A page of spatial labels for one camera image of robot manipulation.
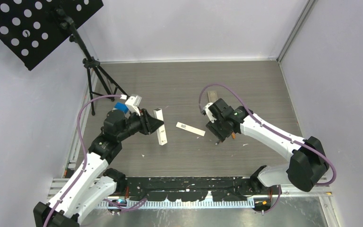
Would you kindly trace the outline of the white slim remote control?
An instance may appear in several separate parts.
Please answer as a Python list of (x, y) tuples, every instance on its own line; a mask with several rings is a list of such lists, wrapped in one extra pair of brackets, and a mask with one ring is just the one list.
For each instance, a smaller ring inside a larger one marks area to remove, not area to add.
[[(154, 117), (158, 120), (161, 120), (164, 122), (164, 116), (163, 116), (163, 110), (161, 108), (157, 108), (153, 111)], [(161, 125), (157, 130), (157, 138), (159, 145), (163, 146), (167, 143), (167, 135), (165, 130), (165, 125)]]

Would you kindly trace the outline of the white remote back cover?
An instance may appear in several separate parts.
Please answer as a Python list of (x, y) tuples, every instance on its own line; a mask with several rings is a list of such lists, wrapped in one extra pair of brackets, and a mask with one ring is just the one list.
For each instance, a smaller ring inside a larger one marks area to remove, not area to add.
[(179, 129), (182, 129), (182, 130), (197, 134), (197, 135), (202, 136), (202, 137), (205, 136), (205, 133), (206, 133), (204, 130), (201, 130), (201, 129), (186, 125), (186, 124), (181, 123), (181, 122), (177, 122), (176, 127), (179, 128)]

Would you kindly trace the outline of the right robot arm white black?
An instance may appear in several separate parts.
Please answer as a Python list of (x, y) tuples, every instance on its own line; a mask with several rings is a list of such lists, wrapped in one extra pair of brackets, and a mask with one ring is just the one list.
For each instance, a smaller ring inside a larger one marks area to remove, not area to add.
[(292, 135), (244, 106), (233, 109), (221, 98), (208, 103), (201, 113), (209, 118), (206, 127), (219, 142), (224, 142), (232, 134), (249, 136), (273, 149), (288, 162), (279, 166), (260, 166), (250, 176), (251, 189), (257, 194), (282, 184), (291, 184), (309, 192), (320, 184), (319, 180), (329, 170), (323, 146), (316, 137), (305, 139)]

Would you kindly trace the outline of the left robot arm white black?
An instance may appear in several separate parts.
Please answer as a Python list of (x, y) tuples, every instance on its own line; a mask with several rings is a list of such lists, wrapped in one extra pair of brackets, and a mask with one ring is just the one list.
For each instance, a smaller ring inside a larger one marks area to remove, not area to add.
[(101, 128), (74, 175), (47, 203), (33, 210), (37, 227), (78, 227), (109, 195), (126, 190), (125, 174), (109, 167), (122, 149), (122, 141), (137, 132), (150, 135), (164, 125), (146, 109), (125, 116), (122, 110), (107, 113)]

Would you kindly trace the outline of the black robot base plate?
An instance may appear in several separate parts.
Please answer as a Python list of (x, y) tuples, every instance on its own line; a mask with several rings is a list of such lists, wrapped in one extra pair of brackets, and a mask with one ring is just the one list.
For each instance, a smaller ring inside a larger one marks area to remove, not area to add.
[(241, 176), (207, 177), (127, 177), (112, 196), (126, 196), (132, 201), (182, 202), (203, 201), (208, 196), (213, 201), (244, 201), (254, 195), (277, 195), (276, 186), (267, 188), (256, 181)]

